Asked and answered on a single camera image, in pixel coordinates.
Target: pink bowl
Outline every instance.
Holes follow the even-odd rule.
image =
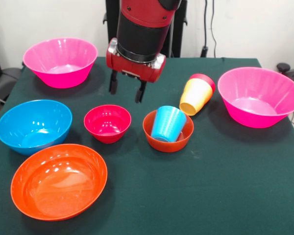
[[[230,116],[248,127],[270,127],[294,112],[294,82],[271,70],[230,70],[219,79],[218,90]]]
[[[85,81],[97,55],[96,47],[85,40],[54,38],[33,45],[23,61],[48,86],[70,88]]]
[[[90,110],[84,118],[84,126],[100,142],[114,143],[128,130],[131,120],[125,108],[106,104]]]

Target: bowl rim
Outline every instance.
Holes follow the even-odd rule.
[[[283,74],[281,74],[281,73],[279,73],[279,72],[273,71],[273,70],[269,70],[269,69],[265,69],[265,68],[261,68],[261,67],[238,67],[238,68],[234,68],[234,69],[228,70],[227,72],[223,73],[223,74],[220,76],[219,80],[218,80],[218,91],[219,91],[219,94],[221,95],[221,98],[222,98],[223,100],[225,100],[227,103],[231,104],[233,107],[235,107],[235,108],[237,108],[237,109],[239,109],[239,110],[242,110],[242,111],[247,112],[247,113],[249,113],[249,114],[262,116],[262,117],[280,117],[280,116],[287,116],[287,115],[289,115],[289,114],[291,114],[291,113],[294,112],[294,109],[293,109],[293,110],[290,111],[290,112],[285,112],[285,113],[275,114],[275,115],[273,115],[273,114],[270,114],[270,115],[268,115],[268,114],[266,114],[266,115],[264,115],[264,114],[258,114],[258,113],[254,113],[254,112],[249,112],[249,111],[243,110],[243,109],[241,109],[241,108],[239,108],[239,107],[233,105],[232,102],[230,102],[228,99],[226,99],[226,98],[223,96],[222,92],[220,91],[220,81],[222,80],[222,78],[223,78],[225,75],[227,75],[228,73],[230,73],[230,72],[232,72],[232,71],[236,71],[236,70],[245,70],[245,69],[254,69],[254,70],[263,70],[263,71],[272,72],[272,73],[278,74],[278,75],[281,76],[281,77],[284,77],[284,79],[289,80],[289,81],[291,81],[291,83],[294,84],[294,81],[293,81],[293,80],[291,80],[291,79],[288,78],[287,76],[285,76],[285,75],[283,75]]]
[[[143,131],[144,131],[144,133],[145,133],[145,135],[147,135],[148,137],[150,137],[151,139],[153,139],[153,141],[155,141],[155,142],[158,142],[158,143],[161,143],[161,144],[165,144],[165,145],[175,145],[175,144],[177,144],[177,143],[182,143],[182,142],[184,142],[184,141],[186,141],[186,139],[188,139],[188,138],[190,138],[191,136],[192,136],[192,134],[193,134],[193,132],[194,132],[194,122],[193,122],[193,120],[191,119],[191,117],[190,116],[188,116],[187,114],[185,114],[185,116],[186,116],[186,120],[190,120],[191,122],[191,125],[192,125],[192,131],[191,131],[191,133],[190,133],[190,135],[188,135],[187,137],[185,137],[184,139],[182,139],[182,140],[180,140],[180,141],[175,141],[175,142],[164,142],[164,141],[159,141],[159,140],[156,140],[155,138],[153,138],[153,137],[151,137],[151,135],[150,134],[148,134],[147,133],[147,131],[145,130],[145,127],[144,127],[144,123],[145,123],[145,121],[146,121],[146,118],[149,116],[149,115],[151,115],[153,112],[157,112],[157,110],[153,110],[153,111],[151,111],[150,113],[148,113],[145,117],[144,117],[144,120],[143,120]]]
[[[122,130],[121,132],[119,133],[115,133],[115,134],[111,134],[111,135],[100,135],[100,134],[97,134],[97,133],[94,133],[93,131],[91,131],[90,129],[87,128],[86,126],[86,117],[88,116],[88,114],[90,114],[93,110],[97,109],[97,108],[100,108],[100,107],[104,107],[104,106],[114,106],[114,107],[118,107],[118,108],[121,108],[123,110],[125,110],[127,112],[127,114],[129,115],[129,123],[128,123],[128,126],[126,128],[124,128],[124,130]],[[116,104],[103,104],[103,105],[99,105],[99,106],[96,106],[94,108],[92,108],[91,110],[89,110],[87,112],[87,114],[84,116],[84,127],[86,128],[86,130],[91,133],[92,135],[95,135],[95,136],[105,136],[105,137],[111,137],[111,136],[116,136],[116,135],[120,135],[122,133],[124,133],[125,131],[128,130],[128,128],[130,127],[132,123],[132,116],[131,116],[131,113],[124,107],[120,106],[120,105],[116,105]]]
[[[91,45],[91,46],[95,49],[95,52],[96,52],[96,56],[94,57],[94,59],[91,60],[91,62],[89,62],[86,66],[84,66],[84,67],[82,67],[82,68],[79,68],[79,69],[77,69],[77,70],[74,70],[74,71],[66,72],[65,74],[67,74],[67,73],[72,73],[72,72],[76,72],[76,71],[80,71],[80,70],[83,70],[84,68],[90,66],[91,64],[93,64],[93,63],[95,62],[95,60],[96,60],[97,57],[98,57],[98,49],[97,49],[97,47],[96,47],[94,44],[92,44],[92,43],[90,43],[89,41],[86,41],[86,40],[84,40],[84,39],[81,39],[81,38],[75,38],[75,37],[57,37],[57,38],[51,38],[51,39],[47,39],[47,40],[44,40],[44,41],[40,41],[40,42],[35,43],[34,45],[32,45],[30,48],[28,48],[28,49],[25,51],[24,55],[23,55],[23,62],[24,62],[24,64],[26,65],[26,67],[28,67],[28,68],[29,68],[30,70],[32,70],[32,71],[39,72],[39,73],[44,73],[44,74],[64,74],[64,73],[47,73],[47,72],[45,72],[45,71],[39,71],[39,70],[33,69],[33,68],[31,68],[30,66],[27,65],[27,62],[26,62],[26,60],[25,60],[25,56],[26,56],[26,54],[27,54],[30,50],[32,50],[34,47],[36,47],[36,46],[38,46],[38,45],[40,45],[40,44],[43,44],[43,43],[48,43],[48,42],[50,42],[50,41],[64,40],[64,39],[78,40],[78,41],[82,41],[82,42],[84,42],[84,43],[87,43],[87,44]]]
[[[12,147],[12,148],[17,148],[17,149],[33,149],[33,148],[41,147],[41,146],[44,146],[44,145],[46,145],[46,144],[49,144],[49,143],[51,143],[51,142],[57,140],[58,138],[60,138],[64,133],[66,133],[66,132],[70,129],[70,127],[71,127],[71,125],[72,125],[72,121],[73,121],[73,115],[72,115],[71,110],[70,110],[69,107],[66,106],[64,103],[61,103],[61,102],[59,102],[59,101],[52,100],[52,99],[36,99],[36,100],[30,100],[30,101],[26,101],[26,102],[23,102],[23,103],[21,103],[21,104],[18,104],[18,105],[16,105],[16,106],[14,106],[13,108],[9,109],[8,111],[6,111],[6,112],[0,117],[0,124],[1,124],[1,122],[2,122],[2,119],[3,119],[6,115],[8,115],[8,113],[10,113],[12,110],[17,109],[17,108],[19,108],[19,107],[21,107],[21,106],[23,106],[23,105],[27,105],[28,103],[32,103],[32,102],[52,102],[52,103],[58,103],[58,104],[62,105],[64,108],[66,108],[66,109],[69,111],[69,114],[70,114],[70,123],[69,123],[69,125],[65,128],[65,131],[63,131],[62,134],[61,134],[60,136],[58,136],[57,138],[55,138],[54,140],[52,140],[52,141],[50,141],[50,142],[48,142],[48,143],[39,144],[39,145],[31,146],[31,147],[22,147],[22,146],[18,146],[18,145],[12,145],[12,144],[9,144],[9,143],[7,143],[6,141],[3,140],[2,136],[0,136],[0,140],[1,140],[4,144],[6,144],[7,146]]]
[[[62,145],[70,145],[70,146],[79,146],[79,147],[83,147],[83,148],[86,148],[92,152],[95,152],[99,155],[99,157],[102,159],[102,162],[103,162],[103,165],[104,165],[104,170],[106,172],[105,174],[105,178],[104,178],[104,184],[103,184],[103,187],[101,189],[101,191],[98,193],[98,196],[95,197],[93,200],[90,201],[90,203],[88,203],[86,206],[84,206],[82,209],[80,209],[78,212],[75,212],[75,213],[72,213],[70,215],[67,215],[67,216],[63,216],[63,217],[59,217],[59,218],[40,218],[38,216],[33,216],[33,215],[30,215],[28,213],[26,213],[25,211],[21,210],[18,205],[15,203],[15,200],[13,198],[13,194],[12,194],[12,188],[13,188],[13,182],[14,182],[14,178],[16,176],[16,173],[19,171],[19,169],[21,169],[21,167],[27,163],[28,161],[31,161],[32,158],[35,158],[37,154],[39,154],[41,151],[44,151],[46,149],[49,149],[49,148],[56,148],[58,146],[62,146]],[[38,220],[43,220],[43,221],[59,221],[59,220],[65,220],[65,219],[69,219],[69,218],[72,218],[80,213],[82,213],[83,211],[85,211],[86,209],[88,209],[98,198],[99,196],[102,194],[106,184],[107,184],[107,179],[108,179],[108,168],[107,168],[107,164],[105,162],[105,160],[103,159],[103,157],[97,152],[95,151],[94,149],[88,147],[88,146],[85,146],[85,145],[82,145],[82,144],[76,144],[76,143],[63,143],[63,144],[58,144],[58,145],[53,145],[53,146],[50,146],[48,148],[44,148],[40,151],[38,151],[37,153],[34,153],[33,155],[31,155],[30,157],[28,157],[18,168],[17,170],[15,171],[14,175],[13,175],[13,178],[12,178],[12,181],[11,181],[11,186],[10,186],[10,195],[11,195],[11,198],[12,198],[12,201],[13,201],[13,204],[16,206],[16,208],[22,212],[23,214],[27,215],[28,217],[31,217],[31,218],[34,218],[34,219],[38,219]]]

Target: dark green cloth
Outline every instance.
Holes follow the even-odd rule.
[[[111,71],[104,58],[96,60],[83,84],[66,90],[46,86],[25,69],[1,115],[33,99],[65,103],[73,113],[65,142],[100,153],[108,181],[99,199],[75,218],[31,219],[10,197],[11,179],[26,157],[0,142],[0,235],[294,234],[294,130],[287,118],[267,129],[241,126],[216,91],[192,117],[195,131],[183,150],[158,152],[142,130],[147,113],[162,105],[178,106],[193,73],[217,81],[225,71],[242,66],[260,65],[256,59],[168,59],[159,81],[147,85],[142,104],[134,102],[139,82],[123,75],[118,75],[117,94],[108,93]],[[130,129],[115,144],[98,142],[84,128],[84,115],[101,104],[121,105],[132,115]]]

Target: orange bowl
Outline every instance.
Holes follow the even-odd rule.
[[[56,221],[74,217],[99,197],[107,166],[91,148],[60,144],[29,157],[11,184],[15,206],[34,219]]]
[[[151,145],[151,147],[153,147],[154,149],[160,152],[165,152],[165,153],[173,153],[184,148],[194,131],[194,123],[192,119],[186,115],[186,118],[187,118],[186,123],[182,129],[181,134],[177,138],[176,142],[163,142],[163,141],[158,141],[150,136],[153,122],[156,117],[156,113],[157,113],[157,110],[154,110],[151,113],[147,114],[147,116],[144,118],[144,121],[143,121],[143,130],[145,132],[147,141]]]

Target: red bowl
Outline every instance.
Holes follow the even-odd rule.
[[[155,120],[157,114],[157,110],[154,110],[146,115],[146,117],[143,120],[143,130],[146,136],[146,139],[151,147],[154,149],[165,152],[165,153],[173,153],[181,150],[184,148],[187,144],[187,142],[190,140],[190,137],[194,131],[194,123],[192,119],[186,115],[186,123],[181,131],[181,134],[177,138],[176,142],[163,142],[154,139],[151,137],[151,131],[153,122]]]
[[[106,104],[90,110],[85,115],[84,126],[100,142],[114,143],[128,130],[131,120],[125,108]]]
[[[55,145],[23,162],[12,179],[11,197],[29,217],[64,220],[82,213],[97,200],[107,174],[103,158],[91,148]]]

